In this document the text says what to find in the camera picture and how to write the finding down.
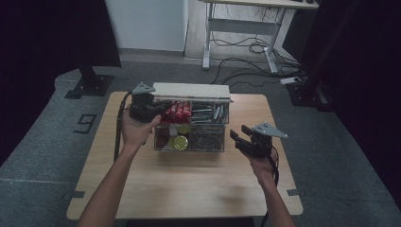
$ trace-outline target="power strip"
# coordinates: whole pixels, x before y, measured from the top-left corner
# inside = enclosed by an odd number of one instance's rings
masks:
[[[300,81],[301,81],[301,79],[299,79],[298,77],[288,78],[288,79],[280,79],[280,83],[282,85],[286,85],[286,84],[289,84],[289,83],[300,82]]]

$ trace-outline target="white desk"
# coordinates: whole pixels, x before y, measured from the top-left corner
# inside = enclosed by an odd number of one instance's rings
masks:
[[[222,32],[234,32],[234,33],[246,33],[246,34],[260,34],[260,35],[271,35],[271,40],[268,47],[265,47],[265,55],[268,60],[270,70],[273,74],[277,74],[277,68],[274,63],[274,59],[271,52],[274,48],[274,44],[277,40],[278,32],[280,31],[281,24],[283,22],[286,9],[317,9],[319,5],[316,2],[308,4],[306,0],[304,2],[295,2],[291,0],[199,0],[204,3],[209,3],[209,15],[207,20],[207,34],[206,44],[203,52],[203,69],[209,68],[210,61],[210,32],[211,31],[222,31]],[[228,20],[228,19],[217,19],[213,17],[213,8],[215,4],[233,4],[233,5],[244,5],[244,6],[259,6],[259,7],[272,7],[279,8],[277,20],[271,22],[255,22],[255,21],[240,21],[240,20]]]

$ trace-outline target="wooden table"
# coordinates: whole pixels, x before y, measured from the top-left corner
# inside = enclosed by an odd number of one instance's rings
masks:
[[[124,96],[112,93],[76,191],[83,198],[73,198],[67,217],[78,219],[86,203],[113,164],[115,121]],[[131,166],[116,218],[223,218],[263,216],[266,204],[249,161],[235,148],[230,130],[246,138],[240,130],[268,121],[274,125],[269,103],[262,95],[232,95],[230,124],[225,132],[224,152],[156,151],[151,135],[141,147]],[[292,215],[303,212],[299,196],[289,196],[295,189],[286,154],[280,139],[273,138],[280,155],[278,189]]]
[[[296,2],[291,0],[199,0],[209,3],[209,14],[206,25],[206,44],[203,50],[203,69],[209,68],[210,61],[210,35],[212,31],[221,32],[234,32],[245,34],[260,34],[270,35],[270,43],[265,47],[265,56],[268,60],[270,71],[277,74],[277,67],[273,56],[271,55],[274,44],[277,40],[278,32],[280,31],[281,24],[286,14],[286,9],[317,9],[319,5],[314,1],[308,4],[306,0],[303,2]],[[278,16],[275,22],[256,22],[256,21],[240,21],[233,19],[218,19],[214,18],[214,5],[215,4],[233,4],[243,6],[258,6],[258,7],[271,7],[279,8]]]

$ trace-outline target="gray floor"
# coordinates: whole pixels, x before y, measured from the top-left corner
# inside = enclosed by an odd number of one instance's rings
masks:
[[[217,73],[216,66],[203,71],[200,61],[176,53],[126,51],[121,60],[122,70],[96,68],[98,74],[115,76],[104,97],[65,99],[80,75],[72,71],[57,78],[55,94],[0,168],[0,226],[76,224],[65,214],[111,92],[128,91],[140,81],[209,83]],[[224,67],[220,76],[233,70]],[[239,79],[253,84],[267,80]],[[292,106],[279,83],[240,83],[231,93],[265,95],[277,127],[289,135],[283,145],[304,206],[294,217],[299,226],[401,226],[400,210],[334,113]],[[88,134],[74,133],[85,127],[77,124],[83,114],[96,114],[95,124]],[[260,220],[254,218],[255,226]],[[120,220],[115,226],[124,224]]]

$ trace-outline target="cable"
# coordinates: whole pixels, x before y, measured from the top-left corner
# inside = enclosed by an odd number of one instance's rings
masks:
[[[115,146],[114,146],[114,160],[118,158],[118,154],[120,152],[120,140],[121,140],[121,129],[122,129],[122,123],[123,123],[123,113],[124,113],[124,108],[125,104],[127,101],[127,97],[131,94],[131,92],[127,92],[123,100],[121,101],[120,104],[120,109],[118,110],[118,115],[117,115],[117,125],[116,125],[116,130],[115,130]]]

